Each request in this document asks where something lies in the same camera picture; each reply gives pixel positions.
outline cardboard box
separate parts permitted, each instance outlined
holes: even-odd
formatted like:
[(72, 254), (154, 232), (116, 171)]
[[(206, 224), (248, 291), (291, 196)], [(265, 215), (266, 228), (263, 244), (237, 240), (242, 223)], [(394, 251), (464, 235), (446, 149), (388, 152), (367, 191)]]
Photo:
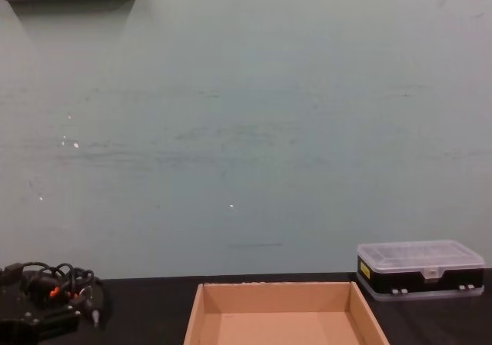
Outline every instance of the cardboard box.
[(356, 283), (205, 284), (184, 345), (389, 345)]

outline tabletop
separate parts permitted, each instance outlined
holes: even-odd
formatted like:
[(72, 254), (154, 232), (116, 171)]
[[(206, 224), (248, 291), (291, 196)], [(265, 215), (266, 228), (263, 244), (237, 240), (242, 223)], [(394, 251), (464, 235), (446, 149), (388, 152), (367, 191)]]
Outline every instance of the tabletop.
[[(262, 274), (106, 280), (111, 319), (103, 330), (82, 322), (77, 333), (41, 345), (182, 345), (199, 284), (350, 281), (353, 273)], [(492, 344), (492, 270), (479, 297), (377, 302), (362, 289), (391, 345)]]

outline plastic storage box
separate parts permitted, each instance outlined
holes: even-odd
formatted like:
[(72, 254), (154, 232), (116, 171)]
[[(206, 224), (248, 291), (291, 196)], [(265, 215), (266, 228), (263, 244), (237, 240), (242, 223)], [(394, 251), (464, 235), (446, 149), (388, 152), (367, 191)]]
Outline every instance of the plastic storage box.
[(475, 296), (484, 259), (457, 241), (362, 244), (357, 277), (376, 300)]

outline clear plastic lid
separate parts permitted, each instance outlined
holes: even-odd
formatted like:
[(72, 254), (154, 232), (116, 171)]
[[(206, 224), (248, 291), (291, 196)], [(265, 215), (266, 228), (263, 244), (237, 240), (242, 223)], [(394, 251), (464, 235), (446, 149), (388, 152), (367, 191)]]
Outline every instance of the clear plastic lid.
[(381, 274), (420, 271), (425, 278), (434, 279), (446, 270), (485, 268), (479, 254), (451, 240), (361, 244), (357, 252)]

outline tangled wires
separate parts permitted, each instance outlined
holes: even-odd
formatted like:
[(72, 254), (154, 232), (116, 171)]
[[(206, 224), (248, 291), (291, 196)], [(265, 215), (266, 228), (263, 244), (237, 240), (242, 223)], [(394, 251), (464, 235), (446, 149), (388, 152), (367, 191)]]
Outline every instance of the tangled wires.
[(28, 262), (22, 264), (22, 270), (36, 266), (42, 268), (23, 273), (22, 289), (28, 295), (44, 297), (44, 302), (55, 298), (75, 298), (95, 280), (92, 270), (73, 267), (68, 263), (51, 267), (42, 262)]

